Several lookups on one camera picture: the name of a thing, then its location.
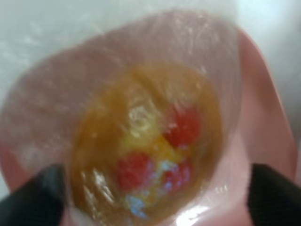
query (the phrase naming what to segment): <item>red spot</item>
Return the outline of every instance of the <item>red spot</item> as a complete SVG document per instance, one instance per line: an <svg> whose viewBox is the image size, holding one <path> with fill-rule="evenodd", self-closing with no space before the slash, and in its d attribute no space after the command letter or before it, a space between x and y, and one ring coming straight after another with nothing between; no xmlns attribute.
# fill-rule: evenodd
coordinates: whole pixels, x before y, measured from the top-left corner
<svg viewBox="0 0 301 226"><path fill-rule="evenodd" d="M188 161L183 161L172 170L163 175L164 189L175 192L183 188L191 179L192 166Z"/></svg>
<svg viewBox="0 0 301 226"><path fill-rule="evenodd" d="M196 142L201 132L201 120L196 108L172 109L166 119L166 140L173 147L188 146Z"/></svg>
<svg viewBox="0 0 301 226"><path fill-rule="evenodd" d="M149 155L132 152L118 162L117 180L121 190L130 192L146 185L154 173Z"/></svg>

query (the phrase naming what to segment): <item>clear plastic wrap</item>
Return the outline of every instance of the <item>clear plastic wrap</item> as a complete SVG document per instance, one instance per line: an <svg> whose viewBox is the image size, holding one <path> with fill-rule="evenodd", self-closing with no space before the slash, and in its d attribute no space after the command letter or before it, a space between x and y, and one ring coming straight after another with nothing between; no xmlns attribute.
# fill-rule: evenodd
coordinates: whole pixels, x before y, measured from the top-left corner
<svg viewBox="0 0 301 226"><path fill-rule="evenodd" d="M32 0L17 14L5 4L0 143L27 175L66 166L76 225L87 225L76 207L101 225L193 225L238 202L247 160L239 138L229 148L240 105L235 1ZM165 190L143 190L145 180Z"/></svg>

